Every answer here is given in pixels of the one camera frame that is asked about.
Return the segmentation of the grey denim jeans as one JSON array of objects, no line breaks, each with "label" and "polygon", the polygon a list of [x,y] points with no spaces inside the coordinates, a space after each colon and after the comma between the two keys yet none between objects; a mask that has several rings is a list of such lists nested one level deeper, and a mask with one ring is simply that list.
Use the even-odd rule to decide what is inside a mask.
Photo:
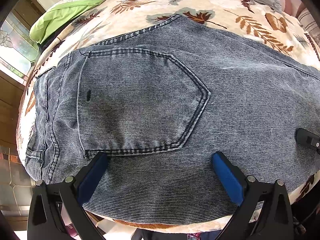
[{"label": "grey denim jeans", "polygon": [[184,16],[67,54],[34,94],[26,171],[59,183],[103,152],[84,205],[97,215],[185,225],[232,214],[217,151],[289,192],[319,170],[319,154],[295,142],[298,128],[319,133],[319,71]]}]

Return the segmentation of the striped pillow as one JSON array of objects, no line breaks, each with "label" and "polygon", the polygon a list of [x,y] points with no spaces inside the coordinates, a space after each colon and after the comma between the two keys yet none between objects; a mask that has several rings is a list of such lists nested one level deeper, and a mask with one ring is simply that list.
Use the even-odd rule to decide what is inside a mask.
[{"label": "striped pillow", "polygon": [[307,8],[301,11],[301,13],[298,15],[298,20],[306,29],[306,31],[310,34],[310,36],[315,40],[315,42],[319,44],[319,26]]}]

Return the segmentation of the leaf-patterned fleece bed blanket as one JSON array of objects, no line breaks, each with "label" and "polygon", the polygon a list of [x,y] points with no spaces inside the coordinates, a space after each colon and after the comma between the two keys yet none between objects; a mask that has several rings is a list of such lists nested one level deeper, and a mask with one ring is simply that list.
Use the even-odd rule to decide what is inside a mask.
[{"label": "leaf-patterned fleece bed blanket", "polygon": [[[286,13],[277,13],[267,5],[245,0],[106,0],[72,20],[59,33],[42,53],[28,80],[21,100],[16,133],[18,154],[24,168],[25,153],[33,135],[36,118],[36,79],[75,50],[160,24],[174,15],[184,16],[208,28],[228,31],[260,42],[319,71],[319,47],[298,20]],[[290,201],[302,198],[318,181],[319,170],[294,191],[288,191]],[[161,231],[196,232],[221,229],[232,214],[208,222],[185,225],[134,223],[99,216]]]}]

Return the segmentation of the wooden stained-glass door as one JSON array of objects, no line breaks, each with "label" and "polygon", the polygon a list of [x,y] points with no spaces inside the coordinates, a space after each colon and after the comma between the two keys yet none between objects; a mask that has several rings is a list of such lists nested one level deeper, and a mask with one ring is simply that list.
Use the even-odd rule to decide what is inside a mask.
[{"label": "wooden stained-glass door", "polygon": [[1,213],[18,232],[27,229],[35,185],[17,153],[18,109],[39,57],[29,30],[44,12],[37,0],[19,0],[1,25]]}]

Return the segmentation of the green patterned folded quilt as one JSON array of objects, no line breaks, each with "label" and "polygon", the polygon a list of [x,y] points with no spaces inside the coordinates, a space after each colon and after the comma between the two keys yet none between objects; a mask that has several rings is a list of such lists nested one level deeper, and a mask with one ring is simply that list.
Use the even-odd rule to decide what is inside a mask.
[{"label": "green patterned folded quilt", "polygon": [[42,44],[70,20],[103,3],[104,0],[61,0],[50,7],[32,26],[29,37]]}]

